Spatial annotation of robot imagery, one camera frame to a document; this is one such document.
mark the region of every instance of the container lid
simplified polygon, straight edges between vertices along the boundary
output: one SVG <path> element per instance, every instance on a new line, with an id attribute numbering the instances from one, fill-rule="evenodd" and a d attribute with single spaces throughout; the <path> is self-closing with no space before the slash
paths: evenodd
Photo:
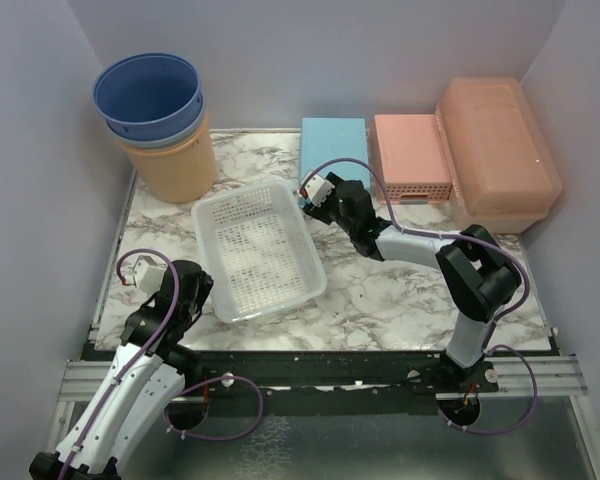
<path id="1" fill-rule="evenodd" d="M 470 215 L 549 211 L 562 184 L 517 80 L 454 79 L 437 117 L 454 189 Z"/>

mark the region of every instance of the gray wall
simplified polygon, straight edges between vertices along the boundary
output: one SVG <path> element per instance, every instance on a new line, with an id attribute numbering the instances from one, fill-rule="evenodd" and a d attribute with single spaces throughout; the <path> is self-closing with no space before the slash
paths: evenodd
<path id="1" fill-rule="evenodd" d="M 524 80 L 565 191 L 525 242 L 560 344 L 576 351 L 600 423 L 600 0 L 568 0 Z"/>
<path id="2" fill-rule="evenodd" d="M 564 0 L 69 0 L 105 64 L 194 62 L 214 127 L 432 111 L 458 75 L 522 78 Z"/>
<path id="3" fill-rule="evenodd" d="M 65 1 L 0 1 L 0 479 L 46 443 L 129 178 L 90 105 L 99 70 Z"/>

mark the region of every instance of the white marble surface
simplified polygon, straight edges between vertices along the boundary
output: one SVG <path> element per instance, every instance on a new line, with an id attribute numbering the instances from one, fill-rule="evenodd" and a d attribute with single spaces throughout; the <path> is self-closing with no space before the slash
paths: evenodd
<path id="1" fill-rule="evenodd" d="M 274 178 L 297 177 L 298 134 L 214 134 L 219 177 L 208 195 Z M 139 181 L 120 251 L 149 247 L 171 259 L 199 261 L 191 205 L 153 198 Z M 396 207 L 404 225 L 454 229 L 444 206 Z M 386 208 L 379 213 L 385 218 Z M 456 310 L 439 272 L 404 262 L 377 262 L 358 255 L 335 225 L 307 219 L 328 277 L 326 293 L 293 311 L 225 324 L 207 304 L 181 343 L 202 350 L 430 350 L 451 337 Z M 499 237 L 522 259 L 515 236 Z M 127 316 L 146 296 L 111 281 L 96 348 L 111 350 Z M 549 348 L 535 296 L 502 319 L 492 343 L 530 350 Z"/>

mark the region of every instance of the pink plastic container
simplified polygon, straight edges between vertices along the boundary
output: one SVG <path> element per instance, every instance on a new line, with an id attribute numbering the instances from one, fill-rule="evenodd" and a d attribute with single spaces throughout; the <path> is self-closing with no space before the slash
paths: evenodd
<path id="1" fill-rule="evenodd" d="M 447 201 L 451 175 L 435 115 L 376 115 L 370 142 L 371 163 L 392 204 Z M 375 192 L 385 203 L 377 185 Z"/>
<path id="2" fill-rule="evenodd" d="M 436 119 L 459 228 L 521 233 L 547 216 L 562 183 L 517 80 L 457 78 Z"/>

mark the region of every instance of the white basket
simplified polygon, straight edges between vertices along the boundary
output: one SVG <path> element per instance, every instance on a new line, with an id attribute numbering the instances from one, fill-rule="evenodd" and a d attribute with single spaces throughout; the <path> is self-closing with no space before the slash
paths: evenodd
<path id="1" fill-rule="evenodd" d="M 327 288 L 327 276 L 289 184 L 258 183 L 191 209 L 211 298 L 224 322 L 297 307 Z"/>

